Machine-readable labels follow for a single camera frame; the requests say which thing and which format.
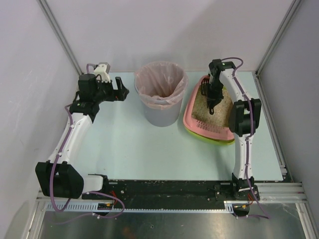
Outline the black slotted litter scoop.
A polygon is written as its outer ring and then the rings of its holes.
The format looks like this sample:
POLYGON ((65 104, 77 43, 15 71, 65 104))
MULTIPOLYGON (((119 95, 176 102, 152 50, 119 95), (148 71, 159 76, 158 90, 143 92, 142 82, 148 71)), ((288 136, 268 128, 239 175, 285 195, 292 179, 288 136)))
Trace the black slotted litter scoop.
POLYGON ((214 114, 214 107, 210 106, 210 102, 208 100, 208 88, 209 88, 209 77, 206 76, 203 78, 203 80, 200 83, 200 92, 202 96, 205 96, 206 98, 206 106, 207 109, 209 110, 209 114, 213 115, 214 114))

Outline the pink green litter box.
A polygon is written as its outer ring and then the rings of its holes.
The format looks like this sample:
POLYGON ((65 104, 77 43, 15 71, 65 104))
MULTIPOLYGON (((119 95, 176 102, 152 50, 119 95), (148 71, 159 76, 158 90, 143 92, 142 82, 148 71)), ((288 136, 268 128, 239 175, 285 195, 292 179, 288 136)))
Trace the pink green litter box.
POLYGON ((217 145, 232 145, 235 142, 233 133, 227 127, 215 126, 198 119, 193 118, 192 110, 194 109, 195 99, 201 83, 209 80, 209 75, 204 75, 193 88, 189 100, 187 102, 183 124, 185 129, 195 138, 204 142, 217 145))

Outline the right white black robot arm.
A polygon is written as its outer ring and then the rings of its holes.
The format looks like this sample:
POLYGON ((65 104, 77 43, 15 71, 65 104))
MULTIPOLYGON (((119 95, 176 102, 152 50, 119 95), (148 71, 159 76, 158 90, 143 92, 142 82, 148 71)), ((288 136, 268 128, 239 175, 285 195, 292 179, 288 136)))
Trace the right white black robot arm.
POLYGON ((215 113, 215 107, 224 98, 222 90, 226 88, 233 106, 228 118, 228 127, 234 133, 235 165, 232 173, 232 196, 236 199, 255 196, 253 186, 251 154, 252 142, 259 127, 261 100, 250 97, 237 77, 232 58, 213 59, 209 63, 210 78, 204 87, 209 113, 215 113))

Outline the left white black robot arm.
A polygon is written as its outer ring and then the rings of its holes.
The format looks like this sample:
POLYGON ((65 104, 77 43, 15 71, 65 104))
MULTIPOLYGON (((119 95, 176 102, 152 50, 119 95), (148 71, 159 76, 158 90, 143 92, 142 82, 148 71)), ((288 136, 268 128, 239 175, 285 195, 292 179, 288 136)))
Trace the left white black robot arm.
POLYGON ((68 122, 63 135, 46 162, 39 162, 35 172, 45 196, 78 199, 82 194, 103 188, 105 176, 84 173, 75 167, 82 140, 92 126, 102 102, 124 101, 129 90, 121 77, 104 80, 101 73, 79 77, 78 91, 73 102, 65 107, 68 122))

